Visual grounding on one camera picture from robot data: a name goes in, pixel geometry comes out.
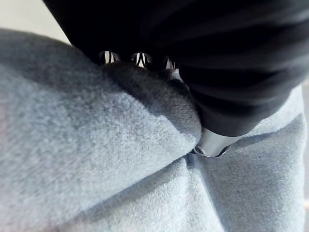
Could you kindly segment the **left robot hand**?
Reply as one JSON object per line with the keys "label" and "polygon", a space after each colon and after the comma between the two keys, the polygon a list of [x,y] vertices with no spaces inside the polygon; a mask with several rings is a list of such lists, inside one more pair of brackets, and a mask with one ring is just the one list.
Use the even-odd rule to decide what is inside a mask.
{"label": "left robot hand", "polygon": [[47,0],[72,45],[150,71],[179,70],[199,107],[197,154],[216,157],[286,102],[309,73],[306,0]]}

